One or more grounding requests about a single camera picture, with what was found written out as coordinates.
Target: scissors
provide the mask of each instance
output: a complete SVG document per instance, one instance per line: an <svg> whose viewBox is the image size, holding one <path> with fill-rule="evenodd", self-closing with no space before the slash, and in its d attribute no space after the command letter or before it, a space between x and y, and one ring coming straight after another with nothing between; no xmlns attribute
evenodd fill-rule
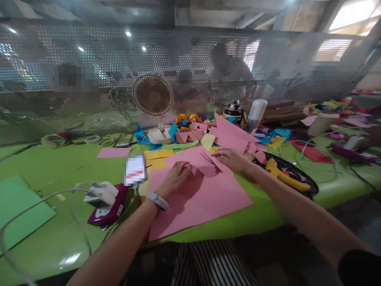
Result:
<svg viewBox="0 0 381 286"><path fill-rule="evenodd" d="M223 173L222 170L215 164L215 162L213 162L212 159L209 158L207 154L205 154L205 152L201 152L201 156L203 156L210 164L214 165L217 168L217 170Z"/></svg>

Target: perforated metal screen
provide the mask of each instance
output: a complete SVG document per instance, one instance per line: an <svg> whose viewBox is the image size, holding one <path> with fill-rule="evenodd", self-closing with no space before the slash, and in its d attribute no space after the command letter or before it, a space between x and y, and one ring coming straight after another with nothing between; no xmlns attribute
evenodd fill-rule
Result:
<svg viewBox="0 0 381 286"><path fill-rule="evenodd" d="M257 98L329 99L371 46L348 35L46 20L5 21L0 32L0 145L65 129L85 136L154 126L131 96L147 73L174 91L164 124L178 113L208 116L232 99L245 109Z"/></svg>

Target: wristwatch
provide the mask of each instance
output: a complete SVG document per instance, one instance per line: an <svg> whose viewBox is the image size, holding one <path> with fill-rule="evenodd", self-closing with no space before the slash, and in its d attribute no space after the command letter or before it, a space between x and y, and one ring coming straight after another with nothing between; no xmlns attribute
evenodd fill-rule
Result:
<svg viewBox="0 0 381 286"><path fill-rule="evenodd" d="M162 210L166 211L169 207L169 204L158 194L156 193L148 193L147 198L161 207Z"/></svg>

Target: purple device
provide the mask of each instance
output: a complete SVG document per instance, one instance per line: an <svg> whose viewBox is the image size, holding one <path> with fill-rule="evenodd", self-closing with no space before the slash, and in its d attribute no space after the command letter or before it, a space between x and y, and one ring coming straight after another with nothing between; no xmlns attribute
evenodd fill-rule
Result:
<svg viewBox="0 0 381 286"><path fill-rule="evenodd" d="M333 144L332 147L332 152L343 156L344 158L347 159L356 159L358 160L361 164L369 164L372 162L374 159L377 158L376 155L373 155L371 153L363 152L363 153L357 153L355 150L348 150L344 149L345 143L342 142L336 142Z"/></svg>
<svg viewBox="0 0 381 286"><path fill-rule="evenodd" d="M93 211L89 219L88 224L94 226L106 226L111 225L120 217L128 192L128 187L124 184L115 185L119 193L115 198L115 203L111 206L101 202L97 208Z"/></svg>

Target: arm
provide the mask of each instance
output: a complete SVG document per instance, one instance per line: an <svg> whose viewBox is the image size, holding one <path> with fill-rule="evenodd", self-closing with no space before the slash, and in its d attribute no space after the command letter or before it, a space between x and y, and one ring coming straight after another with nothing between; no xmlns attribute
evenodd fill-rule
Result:
<svg viewBox="0 0 381 286"><path fill-rule="evenodd" d="M191 172L189 162L177 162L156 193L166 199ZM159 212L150 199L108 238L73 275L67 285L118 285Z"/></svg>
<svg viewBox="0 0 381 286"><path fill-rule="evenodd" d="M212 154L231 170L256 181L277 208L316 246L328 262L337 268L343 255L352 249L372 252L334 216L293 188L279 181L233 149Z"/></svg>

